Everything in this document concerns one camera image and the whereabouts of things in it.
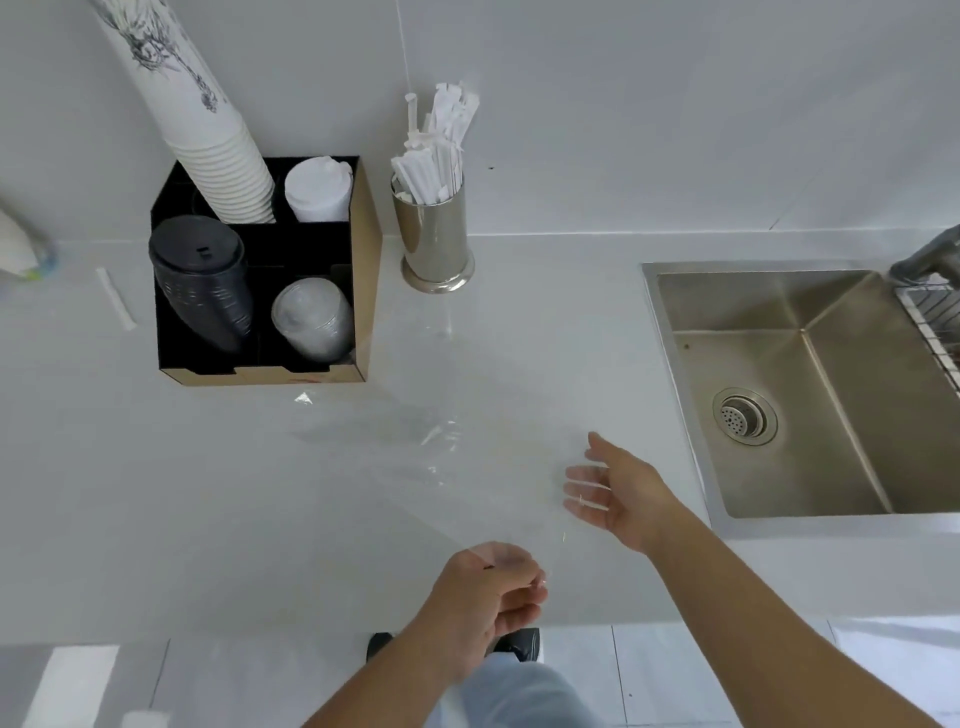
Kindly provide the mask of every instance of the clear plastic film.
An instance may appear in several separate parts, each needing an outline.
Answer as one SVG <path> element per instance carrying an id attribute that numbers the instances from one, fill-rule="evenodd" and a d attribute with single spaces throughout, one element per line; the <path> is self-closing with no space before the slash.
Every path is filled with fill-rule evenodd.
<path id="1" fill-rule="evenodd" d="M 460 334 L 474 322 L 456 294 L 398 294 L 397 304 L 377 302 L 389 313 L 378 313 L 369 381 L 294 395 L 296 437 L 325 471 L 461 547 L 517 544 L 550 570 L 578 527 L 562 507 L 563 470 L 585 432 L 551 419 L 549 403 Z"/>

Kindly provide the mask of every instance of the drain strainer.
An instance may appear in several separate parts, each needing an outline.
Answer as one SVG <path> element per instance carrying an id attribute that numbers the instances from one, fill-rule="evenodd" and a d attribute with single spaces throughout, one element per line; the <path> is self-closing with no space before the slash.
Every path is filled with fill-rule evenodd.
<path id="1" fill-rule="evenodd" d="M 777 413 L 749 389 L 731 387 L 713 398 L 713 419 L 721 431 L 744 445 L 766 445 L 777 434 Z"/>

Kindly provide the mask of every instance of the hand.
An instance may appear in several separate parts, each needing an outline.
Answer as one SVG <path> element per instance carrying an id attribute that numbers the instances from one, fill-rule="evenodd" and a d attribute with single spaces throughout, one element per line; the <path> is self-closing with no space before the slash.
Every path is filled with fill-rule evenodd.
<path id="1" fill-rule="evenodd" d="M 489 543 L 455 553 L 405 631 L 436 647 L 453 682 L 464 680 L 490 643 L 527 626 L 546 600 L 544 573 L 519 546 Z"/>
<path id="2" fill-rule="evenodd" d="M 564 507 L 581 521 L 610 531 L 627 548 L 645 553 L 657 536 L 664 512 L 680 502 L 650 463 L 608 443 L 596 432 L 588 435 L 588 441 L 587 460 L 607 467 L 567 468 L 570 480 L 583 482 L 564 485 L 564 493 L 570 496 Z"/>

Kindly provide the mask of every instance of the wire rack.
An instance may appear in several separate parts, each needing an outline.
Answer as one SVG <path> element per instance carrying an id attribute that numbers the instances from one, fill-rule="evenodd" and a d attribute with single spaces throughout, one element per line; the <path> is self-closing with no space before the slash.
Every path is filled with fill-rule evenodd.
<path id="1" fill-rule="evenodd" d="M 948 285 L 917 285 L 898 288 L 897 298 L 960 396 L 960 291 Z"/>

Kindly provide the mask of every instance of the light blue pants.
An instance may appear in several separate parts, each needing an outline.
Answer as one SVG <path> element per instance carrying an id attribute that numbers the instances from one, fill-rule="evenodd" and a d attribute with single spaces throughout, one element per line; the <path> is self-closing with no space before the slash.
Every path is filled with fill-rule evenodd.
<path id="1" fill-rule="evenodd" d="M 597 728 L 601 721 L 559 672 L 494 652 L 460 686 L 463 713 L 445 697 L 424 728 Z"/>

